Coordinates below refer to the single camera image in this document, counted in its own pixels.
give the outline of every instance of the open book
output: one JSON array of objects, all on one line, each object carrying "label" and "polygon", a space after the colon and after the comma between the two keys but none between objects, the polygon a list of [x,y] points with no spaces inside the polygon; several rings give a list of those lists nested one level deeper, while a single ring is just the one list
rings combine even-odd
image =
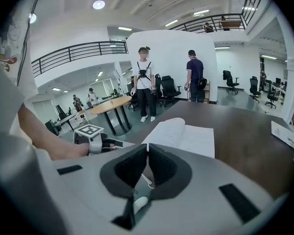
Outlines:
[{"label": "open book", "polygon": [[165,145],[215,158],[214,130],[185,125],[181,118],[158,123],[143,143]]}]

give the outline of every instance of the table leg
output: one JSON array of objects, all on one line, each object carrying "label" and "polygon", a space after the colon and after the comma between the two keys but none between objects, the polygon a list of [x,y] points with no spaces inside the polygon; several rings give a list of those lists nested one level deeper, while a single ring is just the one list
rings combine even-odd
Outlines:
[{"label": "table leg", "polygon": [[118,110],[117,110],[116,108],[114,109],[114,112],[116,113],[116,116],[117,116],[117,119],[118,119],[118,121],[119,121],[119,124],[120,124],[120,125],[123,125],[122,122],[121,122],[121,119],[120,119],[120,116],[119,116]]},{"label": "table leg", "polygon": [[112,133],[113,133],[114,135],[116,135],[116,131],[115,131],[115,129],[113,128],[112,123],[110,122],[110,119],[109,119],[108,114],[107,114],[106,112],[104,112],[103,114],[104,114],[104,117],[105,117],[106,120],[107,120],[107,123],[108,123],[108,125],[109,125],[109,127],[110,127]]},{"label": "table leg", "polygon": [[72,131],[74,131],[73,127],[71,126],[70,120],[66,121],[68,123],[68,125],[70,126],[70,128],[72,129]]},{"label": "table leg", "polygon": [[121,108],[121,112],[122,112],[123,118],[125,120],[126,126],[128,127],[128,129],[131,129],[131,125],[128,122],[128,119],[127,119],[127,116],[125,114],[125,110],[123,108],[123,105],[121,105],[120,108]]}]

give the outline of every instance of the black pants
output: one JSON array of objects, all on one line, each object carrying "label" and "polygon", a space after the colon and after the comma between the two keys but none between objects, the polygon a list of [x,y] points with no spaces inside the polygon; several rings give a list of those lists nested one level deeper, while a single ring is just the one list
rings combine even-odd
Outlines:
[{"label": "black pants", "polygon": [[203,103],[205,99],[205,90],[199,90],[197,88],[197,82],[191,81],[191,101]]},{"label": "black pants", "polygon": [[152,117],[155,117],[157,113],[155,95],[150,94],[150,89],[138,89],[137,97],[138,97],[138,104],[141,107],[141,116],[145,117],[147,115],[147,112],[146,112],[146,99],[147,99],[150,115]]}]

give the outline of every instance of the dark brown table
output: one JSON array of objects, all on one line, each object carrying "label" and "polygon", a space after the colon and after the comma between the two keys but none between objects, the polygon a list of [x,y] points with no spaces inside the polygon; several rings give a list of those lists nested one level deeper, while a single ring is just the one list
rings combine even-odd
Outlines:
[{"label": "dark brown table", "polygon": [[[271,134],[272,120],[288,127],[283,119],[227,106],[179,101],[126,141],[141,143],[159,122],[170,118],[213,128],[215,158],[257,182],[273,199],[290,189],[294,150]],[[149,166],[144,174],[153,181]]]}]

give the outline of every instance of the white booklet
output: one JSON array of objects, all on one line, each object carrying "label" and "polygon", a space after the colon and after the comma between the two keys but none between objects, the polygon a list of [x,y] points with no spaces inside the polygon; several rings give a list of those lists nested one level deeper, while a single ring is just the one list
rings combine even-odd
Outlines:
[{"label": "white booklet", "polygon": [[292,131],[271,121],[271,133],[294,149],[294,133]]},{"label": "white booklet", "polygon": [[182,118],[172,118],[158,123],[143,143],[165,145],[215,158],[214,130],[185,125]]}]

